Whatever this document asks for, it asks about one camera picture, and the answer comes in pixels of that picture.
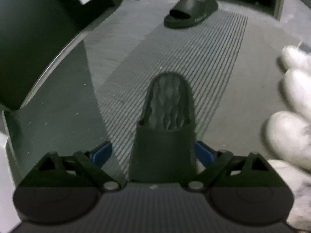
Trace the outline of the black slide sandal back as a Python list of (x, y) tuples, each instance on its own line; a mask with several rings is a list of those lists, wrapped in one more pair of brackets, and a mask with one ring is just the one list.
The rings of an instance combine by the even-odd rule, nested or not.
[(135, 183), (184, 183), (197, 174), (196, 118), (192, 90), (173, 72), (149, 84), (136, 124), (129, 161)]

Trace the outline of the black slide sandal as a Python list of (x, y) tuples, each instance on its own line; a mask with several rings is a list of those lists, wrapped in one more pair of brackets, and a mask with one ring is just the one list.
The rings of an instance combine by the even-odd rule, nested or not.
[(180, 0), (164, 18), (164, 26), (168, 28), (193, 27), (218, 9), (216, 0)]
[(197, 174), (196, 118), (192, 90), (173, 72), (149, 84), (136, 124), (129, 161), (135, 183), (184, 183)]

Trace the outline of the white sneaker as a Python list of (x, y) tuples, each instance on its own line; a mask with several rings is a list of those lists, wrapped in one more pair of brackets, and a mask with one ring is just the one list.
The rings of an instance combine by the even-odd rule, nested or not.
[(310, 232), (310, 174), (282, 160), (270, 159), (268, 162), (294, 194), (287, 223), (300, 231)]
[(310, 78), (310, 53), (306, 53), (297, 46), (285, 46), (279, 56), (279, 64), (284, 70), (284, 78), (296, 73)]
[(288, 70), (284, 75), (284, 91), (295, 112), (310, 120), (310, 74), (298, 69)]
[(270, 116), (266, 138), (273, 152), (282, 160), (310, 171), (310, 121), (290, 112)]

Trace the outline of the black slide sandal front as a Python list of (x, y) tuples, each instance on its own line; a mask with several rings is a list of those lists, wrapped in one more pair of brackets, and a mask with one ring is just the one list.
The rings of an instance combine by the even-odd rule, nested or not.
[(218, 9), (216, 0), (180, 0), (164, 18), (164, 26), (168, 28), (193, 27)]

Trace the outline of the dark green floor mat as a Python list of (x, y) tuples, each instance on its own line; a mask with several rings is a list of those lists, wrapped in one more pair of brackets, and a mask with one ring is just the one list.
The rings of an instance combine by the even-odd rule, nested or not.
[(13, 160), (27, 174), (49, 151), (70, 156), (109, 139), (80, 42), (49, 75), (26, 106), (5, 111)]

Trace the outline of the grey striped floor mat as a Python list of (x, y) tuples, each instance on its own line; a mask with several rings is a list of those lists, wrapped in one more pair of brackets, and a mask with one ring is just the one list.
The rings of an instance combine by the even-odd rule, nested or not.
[(94, 93), (114, 145), (104, 170), (128, 171), (135, 126), (151, 79), (177, 72), (190, 83), (198, 138), (237, 155), (271, 159), (261, 128), (286, 105), (278, 63), (285, 45), (310, 42), (310, 9), (286, 0), (280, 20), (225, 1), (200, 25), (172, 30), (164, 17), (178, 0), (124, 0), (84, 39)]

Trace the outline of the dark entrance door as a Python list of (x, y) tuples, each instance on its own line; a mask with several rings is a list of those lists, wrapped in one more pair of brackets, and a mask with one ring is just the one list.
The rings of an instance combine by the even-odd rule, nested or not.
[(113, 0), (1, 0), (1, 104), (21, 107), (50, 62)]

